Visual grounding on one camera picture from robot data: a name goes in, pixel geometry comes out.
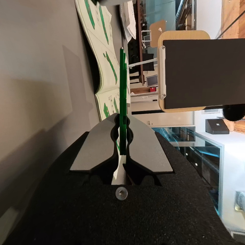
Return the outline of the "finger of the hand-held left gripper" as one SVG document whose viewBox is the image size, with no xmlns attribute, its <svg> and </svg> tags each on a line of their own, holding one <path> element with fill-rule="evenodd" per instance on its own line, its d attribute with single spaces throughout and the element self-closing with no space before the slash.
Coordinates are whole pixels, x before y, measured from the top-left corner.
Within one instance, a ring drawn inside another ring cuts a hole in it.
<svg viewBox="0 0 245 245">
<path fill-rule="evenodd" d="M 100 0 L 100 5 L 102 6 L 114 6 L 114 5 L 120 5 L 124 2 L 130 2 L 132 0 Z"/>
</svg>

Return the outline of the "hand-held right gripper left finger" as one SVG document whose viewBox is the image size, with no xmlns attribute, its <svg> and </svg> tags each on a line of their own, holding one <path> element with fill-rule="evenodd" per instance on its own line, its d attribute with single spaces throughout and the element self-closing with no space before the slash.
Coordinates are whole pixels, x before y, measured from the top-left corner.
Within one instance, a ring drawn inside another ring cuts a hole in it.
<svg viewBox="0 0 245 245">
<path fill-rule="evenodd" d="M 111 185 L 114 172 L 119 165 L 118 128 L 118 113 L 94 126 L 81 146 L 70 171 L 99 176 L 103 184 Z"/>
</svg>

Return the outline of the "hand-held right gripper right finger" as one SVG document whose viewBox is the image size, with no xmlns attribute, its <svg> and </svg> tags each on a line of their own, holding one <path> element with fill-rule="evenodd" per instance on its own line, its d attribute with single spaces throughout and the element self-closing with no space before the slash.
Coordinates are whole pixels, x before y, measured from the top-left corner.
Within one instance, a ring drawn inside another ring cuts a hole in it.
<svg viewBox="0 0 245 245">
<path fill-rule="evenodd" d="M 161 185 L 158 175 L 173 173 L 155 132 L 132 115 L 127 116 L 126 163 L 123 167 L 135 185 Z"/>
</svg>

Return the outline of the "green brick plate assembly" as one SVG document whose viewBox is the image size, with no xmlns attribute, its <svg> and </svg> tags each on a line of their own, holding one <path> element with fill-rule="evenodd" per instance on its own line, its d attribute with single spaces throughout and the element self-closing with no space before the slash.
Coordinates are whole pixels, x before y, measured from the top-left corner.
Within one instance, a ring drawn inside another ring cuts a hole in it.
<svg viewBox="0 0 245 245">
<path fill-rule="evenodd" d="M 126 127 L 127 127 L 127 63 L 124 48 L 120 49 L 120 155 L 126 155 Z"/>
</svg>

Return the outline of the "grey desk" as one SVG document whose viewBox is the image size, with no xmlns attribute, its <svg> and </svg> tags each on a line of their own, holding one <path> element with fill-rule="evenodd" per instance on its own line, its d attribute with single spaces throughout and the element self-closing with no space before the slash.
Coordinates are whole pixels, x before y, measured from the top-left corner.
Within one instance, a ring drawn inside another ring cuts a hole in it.
<svg viewBox="0 0 245 245">
<path fill-rule="evenodd" d="M 119 59 L 119 7 L 106 7 Z M 53 162 L 100 122 L 98 86 L 75 1 L 1 1 L 1 236 Z"/>
</svg>

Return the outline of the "black desk divider panel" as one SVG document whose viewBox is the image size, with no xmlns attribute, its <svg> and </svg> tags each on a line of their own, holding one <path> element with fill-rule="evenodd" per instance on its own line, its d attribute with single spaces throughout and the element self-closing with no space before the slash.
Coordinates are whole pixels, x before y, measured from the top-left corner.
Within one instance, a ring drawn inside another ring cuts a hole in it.
<svg viewBox="0 0 245 245">
<path fill-rule="evenodd" d="M 166 31 L 158 39 L 158 103 L 163 112 L 244 104 L 244 38 Z"/>
</svg>

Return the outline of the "white paper sheets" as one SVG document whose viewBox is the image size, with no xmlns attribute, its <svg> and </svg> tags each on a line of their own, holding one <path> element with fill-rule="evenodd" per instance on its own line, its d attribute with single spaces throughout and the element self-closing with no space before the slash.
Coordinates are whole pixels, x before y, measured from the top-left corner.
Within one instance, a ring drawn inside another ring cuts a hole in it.
<svg viewBox="0 0 245 245">
<path fill-rule="evenodd" d="M 127 43 L 136 39 L 136 20 L 134 15 L 133 1 L 123 2 L 119 5 L 119 12 L 123 26 L 124 36 Z"/>
</svg>

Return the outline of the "open instruction booklet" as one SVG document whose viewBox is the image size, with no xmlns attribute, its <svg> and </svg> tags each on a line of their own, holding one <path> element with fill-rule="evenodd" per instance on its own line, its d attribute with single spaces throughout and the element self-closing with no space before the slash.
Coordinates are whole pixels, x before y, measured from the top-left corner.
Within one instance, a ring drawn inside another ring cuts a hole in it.
<svg viewBox="0 0 245 245">
<path fill-rule="evenodd" d="M 95 89 L 100 121 L 120 112 L 120 64 L 116 57 L 111 14 L 106 6 L 89 0 L 75 0 L 83 30 L 99 69 L 99 86 Z"/>
</svg>

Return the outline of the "dark wooden table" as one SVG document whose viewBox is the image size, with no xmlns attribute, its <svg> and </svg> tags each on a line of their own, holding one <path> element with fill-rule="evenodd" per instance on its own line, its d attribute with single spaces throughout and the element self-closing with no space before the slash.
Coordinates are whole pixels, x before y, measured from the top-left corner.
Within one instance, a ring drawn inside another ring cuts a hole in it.
<svg viewBox="0 0 245 245">
<path fill-rule="evenodd" d="M 138 38 L 138 53 L 139 53 L 139 62 L 143 62 L 142 56 L 142 35 L 141 35 L 141 19 L 140 19 L 140 1 L 136 1 L 136 31 Z M 143 64 L 139 66 L 139 82 L 141 82 L 142 86 L 144 86 L 144 75 L 143 75 Z"/>
</svg>

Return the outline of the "light wooden divider panel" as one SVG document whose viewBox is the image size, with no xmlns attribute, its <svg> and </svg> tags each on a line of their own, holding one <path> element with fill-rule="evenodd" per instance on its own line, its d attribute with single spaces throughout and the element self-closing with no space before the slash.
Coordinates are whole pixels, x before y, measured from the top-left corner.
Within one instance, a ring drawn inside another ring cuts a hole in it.
<svg viewBox="0 0 245 245">
<path fill-rule="evenodd" d="M 149 30 L 151 31 L 151 41 L 150 46 L 152 48 L 155 48 L 158 46 L 158 39 L 161 36 L 163 32 L 166 31 L 166 21 L 160 20 L 155 23 L 152 23 L 149 27 Z"/>
</svg>

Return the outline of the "small grey monitor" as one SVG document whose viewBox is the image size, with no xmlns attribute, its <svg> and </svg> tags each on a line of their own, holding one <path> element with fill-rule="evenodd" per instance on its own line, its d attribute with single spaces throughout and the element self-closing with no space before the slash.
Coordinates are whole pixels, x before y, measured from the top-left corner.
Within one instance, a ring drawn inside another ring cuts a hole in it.
<svg viewBox="0 0 245 245">
<path fill-rule="evenodd" d="M 158 86 L 158 75 L 152 75 L 146 77 L 146 85 L 147 87 Z"/>
</svg>

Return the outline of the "black speaker box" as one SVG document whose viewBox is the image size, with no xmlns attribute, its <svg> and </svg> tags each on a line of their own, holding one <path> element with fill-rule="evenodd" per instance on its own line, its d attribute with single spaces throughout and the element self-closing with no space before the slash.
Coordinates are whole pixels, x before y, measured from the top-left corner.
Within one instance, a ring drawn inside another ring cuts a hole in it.
<svg viewBox="0 0 245 245">
<path fill-rule="evenodd" d="M 229 134 L 230 131 L 223 119 L 206 119 L 205 132 L 210 134 Z"/>
</svg>

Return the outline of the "black fuzzy object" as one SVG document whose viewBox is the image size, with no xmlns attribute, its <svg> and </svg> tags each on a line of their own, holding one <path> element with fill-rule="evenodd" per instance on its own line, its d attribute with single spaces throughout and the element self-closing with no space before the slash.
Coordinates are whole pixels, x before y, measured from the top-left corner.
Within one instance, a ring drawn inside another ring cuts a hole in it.
<svg viewBox="0 0 245 245">
<path fill-rule="evenodd" d="M 228 105 L 223 108 L 222 113 L 228 121 L 239 121 L 245 116 L 245 104 Z"/>
</svg>

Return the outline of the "metal door lock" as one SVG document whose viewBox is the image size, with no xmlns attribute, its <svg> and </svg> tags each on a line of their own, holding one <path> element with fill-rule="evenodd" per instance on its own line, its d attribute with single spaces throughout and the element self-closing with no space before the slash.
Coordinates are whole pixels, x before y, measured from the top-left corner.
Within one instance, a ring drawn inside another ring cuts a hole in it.
<svg viewBox="0 0 245 245">
<path fill-rule="evenodd" d="M 236 191 L 234 209 L 245 212 L 245 191 Z"/>
</svg>

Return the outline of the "white divider bracket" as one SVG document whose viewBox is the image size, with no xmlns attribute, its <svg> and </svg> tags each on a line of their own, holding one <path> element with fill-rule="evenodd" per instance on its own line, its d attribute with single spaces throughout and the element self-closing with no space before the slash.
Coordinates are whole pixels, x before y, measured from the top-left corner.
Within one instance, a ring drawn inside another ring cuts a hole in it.
<svg viewBox="0 0 245 245">
<path fill-rule="evenodd" d="M 129 64 L 128 68 L 131 69 L 134 66 L 139 66 L 139 65 L 143 65 L 143 64 L 151 63 L 151 62 L 157 62 L 157 60 L 158 60 L 157 58 L 154 58 L 154 59 L 150 59 L 150 60 L 146 60 L 146 61 L 142 61 L 138 63 Z"/>
</svg>

